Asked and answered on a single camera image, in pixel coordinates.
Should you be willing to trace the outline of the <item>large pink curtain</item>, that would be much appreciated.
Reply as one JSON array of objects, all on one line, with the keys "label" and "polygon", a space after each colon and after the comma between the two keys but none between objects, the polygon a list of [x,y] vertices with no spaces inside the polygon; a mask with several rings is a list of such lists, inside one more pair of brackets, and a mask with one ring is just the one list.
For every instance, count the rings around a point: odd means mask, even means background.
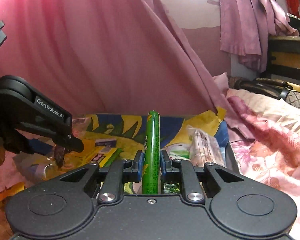
[{"label": "large pink curtain", "polygon": [[74,115],[226,110],[253,139],[161,0],[0,0],[0,77],[25,79]]}]

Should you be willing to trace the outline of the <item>pink floral bedsheet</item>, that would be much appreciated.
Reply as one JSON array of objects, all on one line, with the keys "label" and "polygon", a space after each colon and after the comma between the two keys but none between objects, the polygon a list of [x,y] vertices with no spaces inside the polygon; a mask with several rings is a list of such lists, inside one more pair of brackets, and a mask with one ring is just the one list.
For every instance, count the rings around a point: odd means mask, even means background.
[{"label": "pink floral bedsheet", "polygon": [[[178,183],[142,193],[125,183],[123,197],[99,204],[97,163],[25,186],[7,203],[14,239],[300,239],[300,133],[264,118],[237,96],[228,98],[253,139],[231,139],[238,170],[193,166],[204,204],[183,200]],[[0,166],[0,180],[17,178]]]}]

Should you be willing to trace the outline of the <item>green sausage stick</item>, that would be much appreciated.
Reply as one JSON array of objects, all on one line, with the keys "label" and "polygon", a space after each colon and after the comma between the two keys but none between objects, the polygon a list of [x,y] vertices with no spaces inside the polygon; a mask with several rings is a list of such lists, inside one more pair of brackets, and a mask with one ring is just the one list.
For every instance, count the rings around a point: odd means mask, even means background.
[{"label": "green sausage stick", "polygon": [[150,111],[147,116],[144,152],[142,193],[156,195],[160,174],[160,115],[156,111]]}]

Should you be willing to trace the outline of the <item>yellow item behind handbag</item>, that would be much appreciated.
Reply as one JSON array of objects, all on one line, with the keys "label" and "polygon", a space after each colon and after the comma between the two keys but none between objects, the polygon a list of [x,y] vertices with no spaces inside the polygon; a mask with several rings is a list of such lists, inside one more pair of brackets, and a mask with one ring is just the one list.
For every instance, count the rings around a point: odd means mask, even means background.
[{"label": "yellow item behind handbag", "polygon": [[291,82],[287,82],[287,83],[293,88],[293,90],[300,92],[300,85]]}]

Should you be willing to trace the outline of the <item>dark dried meat snack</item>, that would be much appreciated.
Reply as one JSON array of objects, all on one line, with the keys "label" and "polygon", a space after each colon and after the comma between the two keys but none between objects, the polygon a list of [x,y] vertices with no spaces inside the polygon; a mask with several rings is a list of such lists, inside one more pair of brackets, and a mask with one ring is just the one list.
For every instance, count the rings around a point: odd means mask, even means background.
[{"label": "dark dried meat snack", "polygon": [[62,146],[56,145],[54,148],[53,158],[54,158],[58,168],[61,168],[64,164],[65,152],[66,152],[66,149]]}]

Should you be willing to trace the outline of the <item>yellow snack bar pack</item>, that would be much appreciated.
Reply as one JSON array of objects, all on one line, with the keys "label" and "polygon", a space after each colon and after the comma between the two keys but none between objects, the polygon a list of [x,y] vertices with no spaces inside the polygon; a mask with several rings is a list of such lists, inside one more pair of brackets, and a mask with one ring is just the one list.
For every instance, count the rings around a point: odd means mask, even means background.
[{"label": "yellow snack bar pack", "polygon": [[90,163],[97,163],[100,167],[108,167],[120,155],[122,150],[116,147],[95,146],[95,142],[82,139],[84,150],[80,153],[72,151],[64,156],[63,168],[73,170]]}]

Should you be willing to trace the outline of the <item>gold foil wrapper snack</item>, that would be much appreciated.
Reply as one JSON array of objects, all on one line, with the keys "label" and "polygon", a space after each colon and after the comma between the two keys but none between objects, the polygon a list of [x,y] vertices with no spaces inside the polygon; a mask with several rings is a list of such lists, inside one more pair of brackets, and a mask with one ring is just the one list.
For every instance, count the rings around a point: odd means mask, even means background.
[{"label": "gold foil wrapper snack", "polygon": [[4,207],[11,197],[25,189],[25,183],[22,181],[2,190],[0,192],[0,208]]}]

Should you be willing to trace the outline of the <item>colourful cardboard tray box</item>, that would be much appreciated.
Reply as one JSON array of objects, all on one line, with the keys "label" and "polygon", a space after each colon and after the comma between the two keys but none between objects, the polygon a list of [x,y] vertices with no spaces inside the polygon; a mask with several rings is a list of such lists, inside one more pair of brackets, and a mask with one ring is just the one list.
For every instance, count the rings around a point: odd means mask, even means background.
[{"label": "colourful cardboard tray box", "polygon": [[[192,126],[215,137],[221,152],[225,154],[226,167],[237,171],[224,115],[225,111],[220,110],[218,114],[206,111],[190,118],[161,116],[160,147],[163,149],[176,143],[190,144],[187,126]],[[143,150],[146,122],[145,115],[92,114],[74,119],[72,127],[74,135],[81,140],[116,138],[116,148],[122,150],[116,159],[133,159],[137,151]],[[13,157],[17,170],[26,180],[35,184],[70,171],[56,165],[53,158],[55,144],[52,140],[33,137],[30,143],[36,154],[20,153]]]}]

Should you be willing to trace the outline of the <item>dark blue snack stick pack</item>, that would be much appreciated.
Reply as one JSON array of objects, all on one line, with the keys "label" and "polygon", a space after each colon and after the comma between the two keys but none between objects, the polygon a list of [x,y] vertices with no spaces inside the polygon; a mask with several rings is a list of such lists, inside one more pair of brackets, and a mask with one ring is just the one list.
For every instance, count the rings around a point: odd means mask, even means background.
[{"label": "dark blue snack stick pack", "polygon": [[103,138],[103,139],[96,139],[95,140],[95,147],[116,147],[116,142],[117,139],[116,138]]}]

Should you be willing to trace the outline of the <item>black wooden desk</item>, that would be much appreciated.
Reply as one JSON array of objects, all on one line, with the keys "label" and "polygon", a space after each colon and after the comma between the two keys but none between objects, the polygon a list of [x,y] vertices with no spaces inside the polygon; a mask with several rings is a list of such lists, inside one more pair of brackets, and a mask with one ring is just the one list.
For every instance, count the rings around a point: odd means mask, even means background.
[{"label": "black wooden desk", "polygon": [[300,37],[271,36],[268,39],[268,59],[262,77],[272,75],[300,83]]}]

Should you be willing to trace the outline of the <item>small purple curtain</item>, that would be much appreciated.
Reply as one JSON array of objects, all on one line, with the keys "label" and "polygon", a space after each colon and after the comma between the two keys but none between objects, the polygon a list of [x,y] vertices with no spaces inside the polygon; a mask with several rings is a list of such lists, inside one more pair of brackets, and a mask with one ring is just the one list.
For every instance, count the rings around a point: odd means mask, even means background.
[{"label": "small purple curtain", "polygon": [[275,0],[219,0],[222,51],[238,56],[245,67],[262,73],[269,36],[299,36]]}]

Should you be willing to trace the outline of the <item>clear nut bar pack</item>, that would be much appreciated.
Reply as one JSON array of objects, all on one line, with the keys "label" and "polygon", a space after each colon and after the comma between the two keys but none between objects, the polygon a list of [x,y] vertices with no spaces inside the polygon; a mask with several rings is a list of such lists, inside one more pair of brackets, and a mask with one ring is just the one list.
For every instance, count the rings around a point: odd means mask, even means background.
[{"label": "clear nut bar pack", "polygon": [[215,163],[226,167],[225,154],[221,152],[215,137],[201,129],[187,126],[190,138],[189,160],[193,166],[203,167],[205,163]]}]

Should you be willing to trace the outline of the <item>white green seaweed snack pouch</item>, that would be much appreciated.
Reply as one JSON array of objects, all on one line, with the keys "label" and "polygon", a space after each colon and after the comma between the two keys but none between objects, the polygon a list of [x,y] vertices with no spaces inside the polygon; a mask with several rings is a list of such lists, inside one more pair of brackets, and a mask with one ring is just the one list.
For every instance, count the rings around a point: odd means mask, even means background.
[{"label": "white green seaweed snack pouch", "polygon": [[176,143],[171,144],[169,146],[166,146],[163,148],[169,156],[171,160],[177,159],[177,160],[188,160],[192,163],[193,166],[196,165],[194,161],[194,147],[192,147],[190,144],[185,143]]}]

